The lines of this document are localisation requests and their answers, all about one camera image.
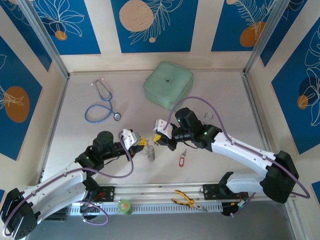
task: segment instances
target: white tabletop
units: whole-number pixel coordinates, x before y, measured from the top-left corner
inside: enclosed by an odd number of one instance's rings
[[[72,75],[63,101],[61,113],[54,133],[53,142],[46,162],[43,180],[60,172],[92,144],[101,131],[110,131],[114,141],[118,142],[118,133],[122,129],[133,129],[142,137],[152,140],[156,119],[166,120],[169,110],[162,108],[144,96],[143,83],[150,71],[110,72],[105,75]],[[262,148],[255,119],[246,95],[239,72],[194,71],[194,83],[190,96],[198,96],[212,103],[218,110],[228,133],[245,143]],[[103,103],[91,83],[104,78],[113,93],[113,108],[121,113],[121,120],[111,116],[101,123],[89,123],[85,120],[86,109],[96,103]],[[183,107],[189,107],[196,115],[203,117],[212,113],[203,102],[190,99]],[[91,116],[104,114],[103,109],[93,109]],[[177,123],[174,116],[171,120]],[[214,116],[209,122],[220,126]],[[192,149],[180,143],[175,151],[165,146],[155,146],[155,161],[149,162],[145,152],[134,158],[132,175],[123,179],[98,176],[99,184],[161,184],[161,183],[198,183],[215,182],[228,171],[251,172],[249,168],[226,156],[204,149]],[[179,158],[186,152],[184,167],[179,167]],[[102,172],[111,175],[125,175],[131,165],[125,156],[108,164]]]

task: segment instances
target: yellow-handled pliers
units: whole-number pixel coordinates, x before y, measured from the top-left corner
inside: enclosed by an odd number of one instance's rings
[[[197,203],[195,202],[195,200],[189,198],[184,192],[179,191],[179,190],[175,190],[175,193],[182,195],[188,202],[181,202],[181,201],[178,201],[178,200],[175,199],[175,198],[172,198],[172,201],[173,201],[174,203],[179,204],[179,205],[189,206],[190,208],[195,208],[195,209],[199,209],[199,210],[201,210],[201,211],[208,212],[207,209],[205,209],[203,206],[197,204]]]

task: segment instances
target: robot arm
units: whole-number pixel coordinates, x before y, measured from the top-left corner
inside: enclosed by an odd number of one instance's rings
[[[145,141],[132,130],[124,129],[121,138],[131,157],[144,149]],[[17,188],[11,190],[0,211],[4,223],[10,218],[13,210],[25,201],[13,213],[7,225],[13,239],[24,238],[37,224],[60,209],[77,201],[90,200],[96,195],[99,185],[94,180],[95,172],[86,169],[100,171],[105,160],[125,154],[121,143],[114,142],[112,133],[103,131],[93,140],[92,146],[88,146],[85,152],[61,172],[36,186],[28,187],[23,192]]]
[[[167,122],[161,119],[156,121],[154,128],[156,136],[153,138],[155,143],[168,146],[174,151],[177,143],[191,141],[199,149],[228,156],[257,173],[227,172],[219,183],[224,184],[224,193],[258,192],[265,193],[278,203],[287,201],[295,181],[267,158],[282,165],[298,179],[298,172],[288,153],[280,151],[279,154],[275,154],[257,149],[231,136],[229,136],[230,141],[220,128],[202,124],[195,113],[187,107],[177,111],[175,117],[180,127],[169,124],[164,130]]]

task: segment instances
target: orange circle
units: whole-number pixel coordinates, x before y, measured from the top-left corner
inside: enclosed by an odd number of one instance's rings
[[[264,21],[259,21],[252,26],[248,26],[240,36],[240,44],[246,48],[254,47],[265,25]]]
[[[127,1],[119,12],[120,22],[125,29],[131,32],[146,30],[154,22],[154,14],[144,1]]]
[[[305,96],[305,95],[301,95],[299,98],[298,98],[298,107],[300,109],[306,109],[308,107],[308,98]]]
[[[64,41],[67,39],[67,34],[64,31],[56,31],[54,35],[58,40],[61,40],[61,41]]]
[[[238,0],[226,0],[226,3],[229,5],[235,4]]]
[[[16,123],[23,123],[29,114],[30,102],[27,92],[19,86],[12,86],[4,94],[7,116]]]

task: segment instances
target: white leaf pattern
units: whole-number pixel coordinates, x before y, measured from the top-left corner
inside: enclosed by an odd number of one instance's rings
[[[278,0],[264,0],[262,7],[258,8],[256,0],[237,0],[234,5],[238,7],[238,12],[242,18],[247,22],[246,24],[252,26],[255,32],[255,39],[258,39],[262,29],[260,22],[266,20],[274,9]]]
[[[85,15],[69,10],[69,0],[35,0],[32,1],[32,5],[42,22],[50,25],[53,33],[61,31],[82,37],[82,30],[77,24],[84,21]]]
[[[25,25],[30,26],[30,23],[28,22],[28,20],[26,19],[26,16],[23,14],[23,12],[21,11],[20,7],[17,4],[12,3],[9,0],[1,0],[4,5],[10,10],[10,12],[12,13],[12,15],[22,21]]]
[[[179,1],[178,4],[173,7],[173,2]],[[133,38],[130,45],[143,40],[144,42],[150,38],[155,38],[166,30],[166,26],[170,26],[170,16],[174,10],[179,8],[184,0],[147,0],[145,3],[151,9],[153,14],[152,24],[143,31],[132,32],[129,38]]]
[[[313,34],[309,49],[305,55],[304,64],[307,68],[306,73],[309,78],[309,86],[306,88],[303,96],[305,103],[299,102],[299,107],[311,106],[311,123],[312,127],[320,124],[320,26]]]
[[[288,20],[289,11],[290,11],[290,12],[291,12],[291,11],[293,11],[293,12],[299,11],[299,10],[302,8],[302,6],[303,6],[303,4],[304,4],[305,1],[306,1],[306,0],[299,0],[298,2],[297,2],[297,1],[290,1],[289,4],[288,4],[288,6],[286,7],[286,10],[285,10],[284,13],[282,14],[282,16],[283,16],[286,20]]]
[[[0,70],[3,68],[3,66],[6,63],[6,55],[0,54]],[[6,91],[2,88],[0,85],[0,109],[2,109],[6,105],[12,104],[17,104],[20,106],[23,106],[24,104],[21,102],[24,97],[14,97],[11,96],[10,94],[6,93]]]

